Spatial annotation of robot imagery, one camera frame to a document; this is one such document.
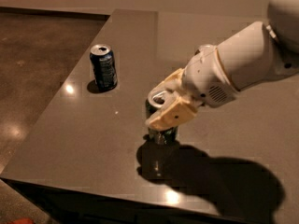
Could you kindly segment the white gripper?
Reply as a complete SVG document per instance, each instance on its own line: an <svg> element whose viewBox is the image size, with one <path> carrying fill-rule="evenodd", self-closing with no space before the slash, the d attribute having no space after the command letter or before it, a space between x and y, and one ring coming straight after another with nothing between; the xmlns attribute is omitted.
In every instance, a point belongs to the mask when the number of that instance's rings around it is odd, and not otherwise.
<svg viewBox="0 0 299 224"><path fill-rule="evenodd" d="M190 96L181 95L178 91L182 88ZM217 47L201 46L184 69L174 71L151 90L148 101L156 111L147 118L146 125L159 132L177 127L196 117L199 103L219 107L235 100L237 94Z"/></svg>

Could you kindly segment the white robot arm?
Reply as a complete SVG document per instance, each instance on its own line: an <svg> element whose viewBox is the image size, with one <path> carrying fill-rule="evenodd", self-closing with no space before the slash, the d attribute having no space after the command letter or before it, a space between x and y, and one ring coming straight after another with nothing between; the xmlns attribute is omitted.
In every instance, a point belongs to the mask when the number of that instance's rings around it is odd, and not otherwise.
<svg viewBox="0 0 299 224"><path fill-rule="evenodd" d="M270 0L268 23L256 21L217 46L201 46L188 64L148 95L157 110L146 120L162 132L196 117L201 105L219 107L265 81L298 72L299 0Z"/></svg>

